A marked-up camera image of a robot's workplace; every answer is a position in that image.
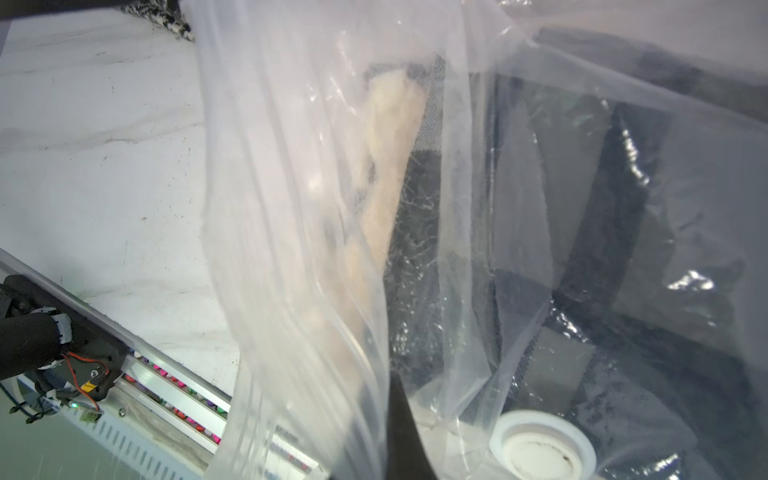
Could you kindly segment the clear plastic vacuum bag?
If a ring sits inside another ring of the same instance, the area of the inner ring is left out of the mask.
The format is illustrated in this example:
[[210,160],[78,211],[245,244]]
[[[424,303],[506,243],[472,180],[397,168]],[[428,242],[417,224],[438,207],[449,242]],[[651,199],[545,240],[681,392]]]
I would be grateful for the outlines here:
[[211,479],[767,475],[763,1],[188,1]]

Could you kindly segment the black white houndstooth scarf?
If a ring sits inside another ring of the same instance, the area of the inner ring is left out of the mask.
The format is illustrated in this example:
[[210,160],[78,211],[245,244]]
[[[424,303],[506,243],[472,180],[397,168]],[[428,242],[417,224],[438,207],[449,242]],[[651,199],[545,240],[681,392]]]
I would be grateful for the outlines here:
[[179,39],[194,42],[191,27],[184,17],[180,2],[177,0],[136,0],[117,10],[150,21],[173,33]]

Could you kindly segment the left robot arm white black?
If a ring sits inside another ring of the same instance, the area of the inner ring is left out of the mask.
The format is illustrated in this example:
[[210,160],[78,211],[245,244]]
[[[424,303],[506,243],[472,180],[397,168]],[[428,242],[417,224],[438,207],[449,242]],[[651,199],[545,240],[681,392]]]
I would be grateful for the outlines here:
[[1,281],[1,379],[50,368],[73,341],[71,317],[35,297],[22,275]]

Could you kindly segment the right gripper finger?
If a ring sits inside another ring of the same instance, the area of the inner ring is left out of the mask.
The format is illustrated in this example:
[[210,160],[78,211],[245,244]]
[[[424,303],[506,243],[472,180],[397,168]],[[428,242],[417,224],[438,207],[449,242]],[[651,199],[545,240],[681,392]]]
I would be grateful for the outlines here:
[[386,479],[437,480],[396,373],[390,374]]

